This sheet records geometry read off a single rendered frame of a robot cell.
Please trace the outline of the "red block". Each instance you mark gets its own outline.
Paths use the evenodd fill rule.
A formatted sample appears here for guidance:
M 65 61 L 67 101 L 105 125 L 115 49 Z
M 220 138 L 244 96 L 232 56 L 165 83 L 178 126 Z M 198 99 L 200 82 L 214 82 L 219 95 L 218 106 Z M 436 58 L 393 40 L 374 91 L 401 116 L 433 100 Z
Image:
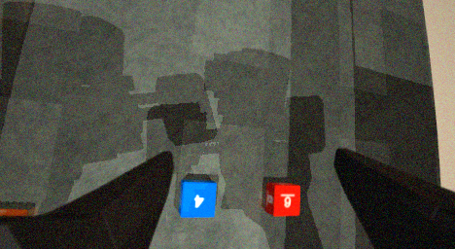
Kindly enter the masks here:
M 299 215 L 300 186 L 292 183 L 266 184 L 266 209 L 271 216 Z

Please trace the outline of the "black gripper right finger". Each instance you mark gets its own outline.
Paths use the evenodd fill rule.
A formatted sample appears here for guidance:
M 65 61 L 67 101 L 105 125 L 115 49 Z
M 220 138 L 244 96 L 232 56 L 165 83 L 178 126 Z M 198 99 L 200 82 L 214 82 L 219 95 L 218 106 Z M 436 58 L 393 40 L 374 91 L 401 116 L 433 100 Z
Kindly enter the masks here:
M 455 249 L 455 192 L 347 148 L 334 169 L 374 249 Z

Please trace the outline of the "orange block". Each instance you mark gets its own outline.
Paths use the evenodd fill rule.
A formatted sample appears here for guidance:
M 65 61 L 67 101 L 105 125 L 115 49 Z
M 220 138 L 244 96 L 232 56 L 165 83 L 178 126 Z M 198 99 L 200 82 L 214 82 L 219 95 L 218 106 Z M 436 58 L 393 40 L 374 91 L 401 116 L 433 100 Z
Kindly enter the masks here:
M 27 210 L 18 209 L 0 209 L 0 216 L 12 215 L 12 216 L 27 216 Z

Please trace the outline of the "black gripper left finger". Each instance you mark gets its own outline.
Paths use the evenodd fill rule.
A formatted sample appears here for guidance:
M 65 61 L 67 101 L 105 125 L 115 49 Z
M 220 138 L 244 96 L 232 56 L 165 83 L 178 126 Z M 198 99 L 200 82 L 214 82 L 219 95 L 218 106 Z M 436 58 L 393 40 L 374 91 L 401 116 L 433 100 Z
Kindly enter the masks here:
M 173 174 L 171 152 L 37 216 L 0 216 L 0 249 L 149 249 Z

